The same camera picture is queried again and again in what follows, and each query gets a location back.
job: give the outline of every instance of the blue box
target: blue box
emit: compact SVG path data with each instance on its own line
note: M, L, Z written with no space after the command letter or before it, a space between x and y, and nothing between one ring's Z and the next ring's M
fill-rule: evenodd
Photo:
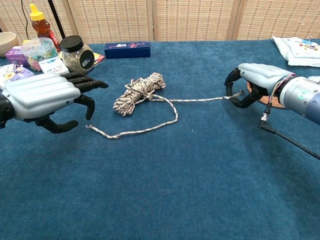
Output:
M151 45L148 41L107 43L104 54L106 59L148 58Z

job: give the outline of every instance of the coiled rope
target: coiled rope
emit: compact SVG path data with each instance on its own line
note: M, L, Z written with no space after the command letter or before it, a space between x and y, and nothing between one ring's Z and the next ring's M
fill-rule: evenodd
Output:
M132 134L143 134L146 132L150 132L152 130L156 130L158 128L164 127L166 125L174 124L178 121L178 112L173 105L173 102L207 102L207 101L215 101L215 100L229 100L230 98L234 98L236 96L242 95L243 91L240 91L232 96L222 96L222 97L214 97L214 98L205 98L205 99L167 99L163 96L159 96L154 94L155 90L162 89L166 87L163 76L157 72L154 72L147 78L140 77L136 81L131 79L129 84L126 84L127 88L123 95L117 98L113 104L113 109L121 114L123 117L127 115L131 115L137 104L142 103L145 100L149 100L151 102L167 102L173 109L175 119L171 121L164 122L157 126L146 128L144 130L136 130L136 131L124 131L118 133L116 135L108 135L107 133L101 131L97 127L92 124L87 124L85 127L90 128L97 133L103 135L108 139L118 139L124 135L132 135Z

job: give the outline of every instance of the blue tablecloth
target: blue tablecloth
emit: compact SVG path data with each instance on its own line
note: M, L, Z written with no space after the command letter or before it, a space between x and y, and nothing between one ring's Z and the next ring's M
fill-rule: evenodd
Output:
M104 53L103 44L93 44ZM5 59L0 64L8 63ZM152 42L151 57L106 59L89 76L109 84L87 93L96 103L57 111L52 134L12 119L0 130L0 239L319 239L320 161L258 128L265 105L228 100L175 103L175 124L106 139L174 119L167 103L146 101L132 116L113 110L125 84L153 72L169 99L226 95L241 63L308 77L320 69L288 66L273 40ZM246 90L240 79L235 91ZM320 126L273 108L268 123L319 153Z

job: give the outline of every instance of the honey bottle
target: honey bottle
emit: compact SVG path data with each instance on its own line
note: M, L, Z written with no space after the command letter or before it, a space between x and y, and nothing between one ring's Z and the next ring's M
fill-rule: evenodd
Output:
M31 24L33 29L36 31L38 38L49 38L53 41L54 46L58 52L60 52L60 44L57 40L54 32L50 29L50 23L45 19L42 11L38 11L35 4L30 4L31 8Z

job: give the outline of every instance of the woven wall panel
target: woven wall panel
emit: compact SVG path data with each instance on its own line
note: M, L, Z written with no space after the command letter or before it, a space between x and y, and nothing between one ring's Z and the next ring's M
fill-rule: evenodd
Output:
M44 17L50 23L51 29L55 36L59 41L61 41L62 38L59 29L47 0L23 0L23 9L28 20L27 31L29 38L31 39L37 37L35 30L31 26L30 4L32 3L36 5L39 11L43 12ZM69 24L62 0L54 0L53 3L65 35L72 35L73 32ZM0 18L7 31L14 32L18 35L20 44L22 44L23 40L27 39L26 19L22 11L20 0L0 0Z
M153 40L150 0L69 0L86 43Z
M239 8L236 40L277 37L317 38L320 0L243 0Z
M227 40L237 0L155 0L156 41Z

